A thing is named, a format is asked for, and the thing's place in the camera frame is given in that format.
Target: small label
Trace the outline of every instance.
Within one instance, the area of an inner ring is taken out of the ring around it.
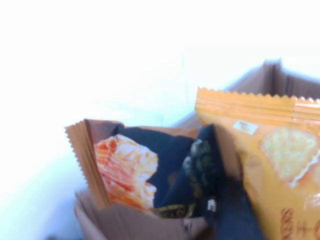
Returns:
[[[211,212],[215,212],[217,210],[217,203],[214,199],[208,200],[207,209]]]
[[[237,121],[233,127],[250,135],[253,135],[258,128],[257,125],[242,120]]]

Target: dark blue package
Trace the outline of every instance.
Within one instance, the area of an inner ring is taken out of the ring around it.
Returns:
[[[224,184],[216,213],[204,219],[215,229],[215,240],[265,240],[241,182],[228,179]]]

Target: brown cardboard box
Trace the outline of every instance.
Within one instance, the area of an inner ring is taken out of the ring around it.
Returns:
[[[287,74],[281,63],[265,63],[259,69],[246,74],[228,89],[270,95],[295,95],[305,98],[320,98],[320,82]],[[195,113],[181,121],[182,128],[200,127]],[[154,219],[118,204],[108,209],[95,208],[89,191],[76,194],[75,214],[87,240],[188,240],[188,231],[181,220]],[[192,219],[191,239],[213,239],[213,232],[202,218]]]

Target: white wall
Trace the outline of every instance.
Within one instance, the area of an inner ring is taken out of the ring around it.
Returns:
[[[64,126],[171,126],[197,86],[224,88],[266,58],[320,76],[315,7],[302,19],[279,2],[116,2],[0,2],[0,239],[80,236],[86,183]]]

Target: brown snack package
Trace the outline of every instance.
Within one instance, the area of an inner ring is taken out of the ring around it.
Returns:
[[[110,133],[114,131],[118,127],[118,125],[122,125],[122,123],[117,121],[90,121],[96,124],[103,124],[106,122],[110,123],[110,126],[107,129],[108,131],[110,131]],[[71,147],[73,148],[73,152],[75,153],[75,156],[79,162],[81,170],[87,180],[88,187],[94,197],[96,206],[100,209],[108,208],[113,201],[110,199],[110,196],[98,171],[95,149],[92,144],[92,138],[89,128],[89,121],[83,120],[74,125],[66,127],[66,133],[67,137],[69,138],[69,142],[71,143]],[[152,126],[140,126],[139,128],[157,131],[171,136],[185,136],[192,139],[195,139],[197,137],[199,131],[198,128],[186,129]]]

